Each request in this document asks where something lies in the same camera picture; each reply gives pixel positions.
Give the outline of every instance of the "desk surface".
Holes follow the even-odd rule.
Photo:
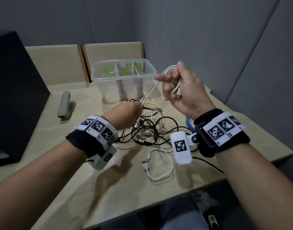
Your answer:
[[[17,164],[0,167],[0,181],[61,143],[75,125],[89,115],[101,115],[118,104],[103,104],[96,87],[75,89],[70,92],[71,100],[77,103],[72,118],[67,123],[60,123],[57,109],[62,91],[53,92],[22,160]],[[269,161],[293,154],[291,149],[248,117],[230,110],[212,96],[209,89],[207,92],[218,108],[231,112],[246,126],[245,132],[251,138],[251,144]],[[185,117],[169,102],[159,105],[165,116],[173,117],[180,126],[186,126]],[[165,120],[164,123],[167,129],[174,127],[170,120]],[[223,174],[199,160],[194,160],[192,165],[177,166],[171,154],[175,165],[172,176],[160,182],[152,182],[144,172],[141,161],[146,159],[147,153],[153,147],[141,146],[133,142],[118,144],[117,147],[118,151],[104,170],[96,171],[87,163],[83,164],[32,229],[73,230],[99,226],[119,216],[162,203],[176,195],[224,179]],[[198,152],[193,155],[201,157]],[[220,167],[216,158],[205,159]],[[157,177],[163,174],[170,170],[170,166],[164,153],[152,154],[149,162],[151,176]]]

